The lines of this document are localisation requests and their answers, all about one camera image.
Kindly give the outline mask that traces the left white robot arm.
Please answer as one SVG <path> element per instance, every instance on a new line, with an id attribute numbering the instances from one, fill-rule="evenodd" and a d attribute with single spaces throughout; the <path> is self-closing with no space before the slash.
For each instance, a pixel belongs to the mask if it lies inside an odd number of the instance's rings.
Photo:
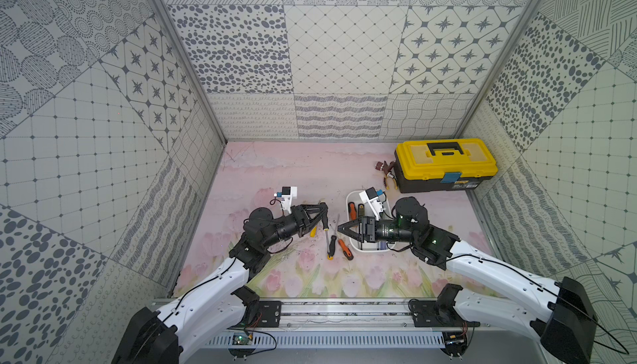
<path id="1" fill-rule="evenodd" d="M 253 324 L 260 297 L 248 283 L 269 262 L 270 248 L 328 226 L 326 203 L 301 204 L 275 218 L 257 208 L 244 221 L 240 240 L 220 267 L 182 297 L 133 315 L 114 363 L 184 363 L 219 333 Z"/>

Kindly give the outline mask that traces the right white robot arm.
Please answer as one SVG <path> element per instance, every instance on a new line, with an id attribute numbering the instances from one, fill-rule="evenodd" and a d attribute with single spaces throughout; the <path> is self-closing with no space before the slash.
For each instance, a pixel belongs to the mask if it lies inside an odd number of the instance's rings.
<path id="1" fill-rule="evenodd" d="M 496 292 L 473 293 L 448 283 L 436 299 L 443 319 L 462 319 L 528 337 L 564 363 L 589 363 L 600 325 L 585 288 L 575 279 L 545 278 L 511 266 L 426 222 L 365 216 L 338 226 L 360 242 L 405 242 L 429 266 L 472 279 Z"/>

